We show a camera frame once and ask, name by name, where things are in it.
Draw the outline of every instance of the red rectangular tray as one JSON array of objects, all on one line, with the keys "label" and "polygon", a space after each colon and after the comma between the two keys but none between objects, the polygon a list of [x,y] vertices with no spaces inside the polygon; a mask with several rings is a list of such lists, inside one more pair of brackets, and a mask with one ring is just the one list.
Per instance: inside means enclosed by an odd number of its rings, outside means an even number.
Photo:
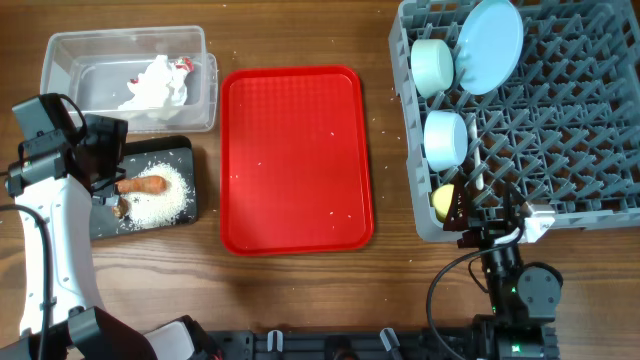
[{"label": "red rectangular tray", "polygon": [[220,237],[229,251],[338,251],[369,241],[367,142],[353,70],[236,71],[220,102]]}]

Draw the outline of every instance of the wood grain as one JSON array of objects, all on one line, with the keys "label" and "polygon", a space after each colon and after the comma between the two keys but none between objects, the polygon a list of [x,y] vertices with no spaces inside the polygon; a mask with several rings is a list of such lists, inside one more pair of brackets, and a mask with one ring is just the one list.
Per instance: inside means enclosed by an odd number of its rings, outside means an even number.
[{"label": "wood grain", "polygon": [[[184,314],[210,330],[417,329],[426,324],[431,279],[463,252],[451,244],[424,243],[415,231],[405,130],[387,43],[397,5],[208,1],[0,7],[0,168],[15,161],[22,139],[11,106],[38,93],[47,41],[56,32],[197,24],[218,59],[221,78],[241,68],[345,64],[363,83],[376,219],[368,246],[302,256],[230,255],[218,235],[216,127],[189,135],[196,152],[198,222],[94,242],[98,285],[107,310],[141,331]],[[129,136],[129,141],[144,138]],[[9,202],[0,196],[0,203]],[[0,346],[5,346],[18,336],[25,264],[17,215],[0,213],[0,221]],[[553,231],[523,248],[525,260],[548,262],[565,276],[556,322],[564,359],[629,359],[640,352],[637,231]],[[436,292],[438,324],[465,325],[489,311],[488,298],[462,267]]]}]

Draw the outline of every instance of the gray plastic grid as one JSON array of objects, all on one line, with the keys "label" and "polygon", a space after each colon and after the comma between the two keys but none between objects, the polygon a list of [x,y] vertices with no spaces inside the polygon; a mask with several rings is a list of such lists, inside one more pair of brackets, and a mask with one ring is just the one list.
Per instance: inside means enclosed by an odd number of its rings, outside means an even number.
[{"label": "gray plastic grid", "polygon": [[[640,30],[630,2],[520,0],[524,46],[505,84],[473,96],[459,86],[461,71],[451,89],[425,100],[411,76],[413,42],[442,39],[455,59],[462,25],[479,2],[406,0],[389,35],[420,237],[459,238],[442,230],[430,205],[431,191],[458,172],[469,176],[467,189],[487,219],[502,218],[499,195],[509,181],[527,199],[551,203],[558,213],[553,228],[640,225]],[[458,112],[478,129],[465,162],[439,173],[429,169],[422,144],[432,110]],[[482,190],[474,182],[479,176]]]}]

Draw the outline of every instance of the pile of rice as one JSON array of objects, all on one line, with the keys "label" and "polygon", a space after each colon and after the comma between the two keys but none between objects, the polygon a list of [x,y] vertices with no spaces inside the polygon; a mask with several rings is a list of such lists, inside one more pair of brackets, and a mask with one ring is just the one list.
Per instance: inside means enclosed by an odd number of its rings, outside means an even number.
[{"label": "pile of rice", "polygon": [[120,227],[128,230],[151,229],[174,225],[178,216],[193,202],[187,198],[191,191],[180,173],[171,165],[158,163],[147,166],[138,176],[157,175],[167,181],[167,190],[162,194],[129,193],[123,194],[129,203],[127,216],[120,220]]}]

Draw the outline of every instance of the white cup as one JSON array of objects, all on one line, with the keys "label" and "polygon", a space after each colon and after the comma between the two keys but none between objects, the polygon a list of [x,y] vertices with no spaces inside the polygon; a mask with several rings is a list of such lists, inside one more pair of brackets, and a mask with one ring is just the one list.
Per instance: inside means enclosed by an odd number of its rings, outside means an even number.
[{"label": "white cup", "polygon": [[427,99],[447,90],[453,82],[453,59],[447,44],[438,39],[416,40],[411,48],[411,73],[420,95]]},{"label": "white cup", "polygon": [[431,170],[439,172],[462,164],[468,147],[467,128],[460,115],[429,113],[424,124],[424,152]]}]

